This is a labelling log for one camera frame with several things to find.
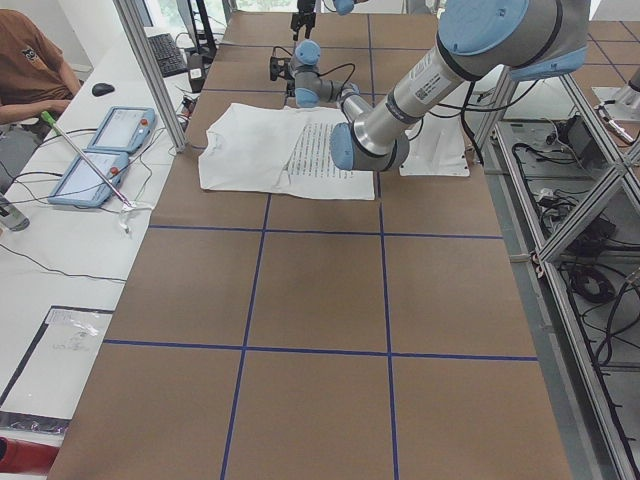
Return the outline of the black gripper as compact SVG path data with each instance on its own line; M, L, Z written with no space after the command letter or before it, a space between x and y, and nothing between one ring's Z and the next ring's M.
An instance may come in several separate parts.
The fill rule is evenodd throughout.
M298 0L297 11L292 14L291 30L294 31L293 40L299 38L299 30L305 27L305 39L310 39L313 28L315 27L315 1L314 0Z

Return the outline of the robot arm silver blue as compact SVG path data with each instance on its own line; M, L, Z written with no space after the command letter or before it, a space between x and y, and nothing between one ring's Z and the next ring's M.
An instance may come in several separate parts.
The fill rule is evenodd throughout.
M350 13L359 0L337 0L334 1L334 10L339 15ZM299 40L300 30L304 29L304 38L309 39L316 24L316 2L314 0L298 0L297 11L291 16L290 28L293 32L293 40Z
M409 153L407 130L461 83L478 81L498 65L509 67L515 81L579 69L587 54L589 14L587 1L450 1L434 47L376 107L354 85L321 79L320 47L305 40L289 63L296 103L340 106L347 119L330 137L339 169L397 169Z

